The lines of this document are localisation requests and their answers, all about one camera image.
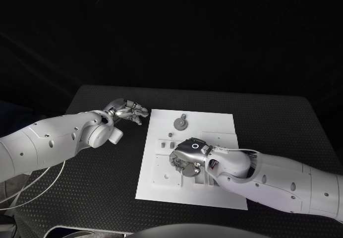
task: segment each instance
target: table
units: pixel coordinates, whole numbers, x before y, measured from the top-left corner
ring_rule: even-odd
[[[241,148],[289,157],[331,173],[343,168],[309,101],[302,97],[86,85],[67,114],[103,110],[117,98],[149,109],[234,114]],[[107,142],[67,161],[44,196],[17,211],[24,238],[44,237],[55,226],[135,233],[155,226],[201,223],[231,226],[272,237],[341,237],[334,219],[280,212],[249,200],[249,211],[138,200],[151,117],[143,125],[122,120],[119,145]],[[50,186],[61,165],[21,196],[28,201]],[[34,172],[32,179],[42,172]]]

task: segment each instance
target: black curtain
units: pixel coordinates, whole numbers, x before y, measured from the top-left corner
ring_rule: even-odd
[[[0,99],[64,113],[84,84],[303,96],[343,131],[341,1],[4,0]]]

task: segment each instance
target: white cable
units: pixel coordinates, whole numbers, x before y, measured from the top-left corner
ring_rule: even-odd
[[[61,171],[60,171],[60,175],[61,175],[61,173],[63,173],[63,171],[64,171],[66,163],[67,163],[67,162],[64,162],[64,165],[63,165],[63,168],[61,168]],[[9,207],[9,208],[0,209],[0,211],[9,210],[9,209],[14,209],[14,208],[18,208],[18,207],[24,206],[25,204],[28,204],[29,202],[32,202],[37,198],[40,198],[40,197],[44,195],[44,193],[50,190],[50,188],[53,187],[53,185],[55,184],[55,182],[57,182],[57,180],[58,180],[58,178],[60,178],[60,175],[58,175],[58,177],[55,178],[55,180],[54,180],[51,186],[45,189],[45,191],[44,191],[34,199],[31,199],[27,203],[21,204],[21,205],[18,205],[18,206],[15,206],[15,207]]]
[[[231,148],[221,147],[220,145],[217,145],[217,147],[227,150],[249,150],[249,151],[254,151],[256,153],[260,153],[260,151],[251,150],[251,149],[231,149]]]
[[[44,177],[44,175],[47,174],[48,170],[51,169],[51,167],[47,169],[47,171],[44,172],[44,174],[37,178],[37,180],[19,191],[17,192],[11,197],[8,197],[5,200],[0,201],[0,203],[6,202],[9,199],[12,199],[17,195],[19,195],[24,191],[27,191],[27,189],[40,181],[40,179]]]

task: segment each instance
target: black table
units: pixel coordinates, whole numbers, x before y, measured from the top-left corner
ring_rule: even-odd
[[[241,148],[289,157],[323,171],[343,174],[309,101],[302,97],[84,86],[67,114],[103,110],[117,98],[149,109],[234,114]],[[249,200],[249,211],[138,200],[151,117],[143,125],[127,120],[119,145],[107,142],[83,150],[67,161],[63,176],[44,196],[17,211],[24,238],[44,237],[55,226],[135,233],[146,228],[202,223],[231,226],[272,237],[342,237],[343,225],[334,219],[280,212]],[[28,201],[50,186],[61,165],[22,194]],[[34,173],[32,179],[42,172]]]

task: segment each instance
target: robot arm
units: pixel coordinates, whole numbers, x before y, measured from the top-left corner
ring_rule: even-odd
[[[66,115],[38,121],[0,138],[0,182],[58,165],[78,152],[100,147],[107,140],[117,144],[123,132],[115,127],[120,119],[142,124],[148,109],[125,99],[115,100],[106,110]]]
[[[188,177],[205,169],[227,191],[280,211],[322,215],[342,222],[343,176],[289,158],[247,152],[213,147],[192,138],[172,152],[171,163]]]

